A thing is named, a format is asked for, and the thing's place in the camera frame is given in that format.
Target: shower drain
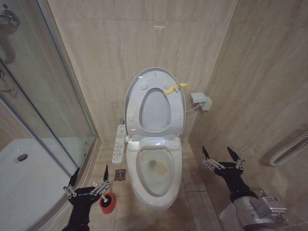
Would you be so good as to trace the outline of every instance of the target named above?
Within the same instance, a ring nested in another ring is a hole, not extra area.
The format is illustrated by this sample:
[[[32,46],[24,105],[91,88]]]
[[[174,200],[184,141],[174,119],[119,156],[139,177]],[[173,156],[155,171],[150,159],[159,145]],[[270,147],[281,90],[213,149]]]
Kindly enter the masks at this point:
[[[27,157],[28,157],[28,154],[21,154],[19,157],[17,157],[17,160],[21,162],[23,160],[26,160]]]
[[[126,169],[117,169],[115,172],[115,181],[125,180]]]

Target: yellow cable tie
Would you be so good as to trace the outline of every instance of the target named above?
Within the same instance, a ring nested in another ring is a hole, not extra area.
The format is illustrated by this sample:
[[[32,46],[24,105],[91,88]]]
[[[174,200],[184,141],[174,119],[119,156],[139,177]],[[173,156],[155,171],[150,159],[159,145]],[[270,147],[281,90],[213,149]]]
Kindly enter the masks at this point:
[[[189,83],[177,84],[173,86],[172,88],[170,88],[169,90],[165,91],[164,95],[169,95],[173,91],[177,92],[179,88],[184,88],[185,90],[189,90],[191,88],[191,85]]]

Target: toilet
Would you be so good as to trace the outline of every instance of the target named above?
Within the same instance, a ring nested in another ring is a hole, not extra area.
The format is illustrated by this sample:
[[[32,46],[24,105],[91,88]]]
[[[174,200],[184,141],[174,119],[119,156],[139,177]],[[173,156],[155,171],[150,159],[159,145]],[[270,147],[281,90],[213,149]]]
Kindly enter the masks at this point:
[[[130,184],[148,209],[169,208],[180,191],[185,97],[181,88],[164,94],[178,84],[167,70],[149,68],[134,78],[125,98]]]

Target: bidet control panel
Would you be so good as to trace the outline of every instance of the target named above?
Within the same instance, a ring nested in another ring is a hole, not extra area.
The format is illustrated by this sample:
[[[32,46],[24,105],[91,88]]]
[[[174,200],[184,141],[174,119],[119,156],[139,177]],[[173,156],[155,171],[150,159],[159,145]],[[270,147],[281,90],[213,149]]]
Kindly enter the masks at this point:
[[[112,163],[115,165],[120,165],[123,162],[124,155],[124,143],[125,143],[126,129],[125,124],[120,123],[117,126],[116,137],[115,137],[115,147],[112,156]]]

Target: hose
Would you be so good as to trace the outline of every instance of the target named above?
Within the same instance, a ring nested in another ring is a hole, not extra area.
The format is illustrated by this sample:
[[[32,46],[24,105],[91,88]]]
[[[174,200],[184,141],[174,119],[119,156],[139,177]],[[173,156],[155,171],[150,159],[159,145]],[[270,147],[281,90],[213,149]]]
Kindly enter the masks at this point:
[[[192,111],[192,110],[194,110],[194,109],[196,109],[196,108],[198,108],[198,107],[200,107],[200,106],[201,106],[201,104],[198,104],[198,106],[196,106],[196,107],[194,107],[194,108],[192,108],[192,109],[187,110],[186,113],[187,113],[187,112],[190,112],[190,111]]]
[[[308,137],[308,130],[306,130],[301,135],[295,137],[293,140],[288,142],[284,147],[282,147],[278,152],[276,152],[270,159],[269,164],[273,167],[281,166],[285,164],[287,161],[292,159],[294,156],[299,154],[302,150],[308,147],[308,140],[304,141],[302,144],[300,144],[295,150],[293,150],[289,155],[282,158],[280,161],[277,161],[278,158],[280,158],[283,154],[285,154],[288,150],[293,148],[295,145],[303,141]]]

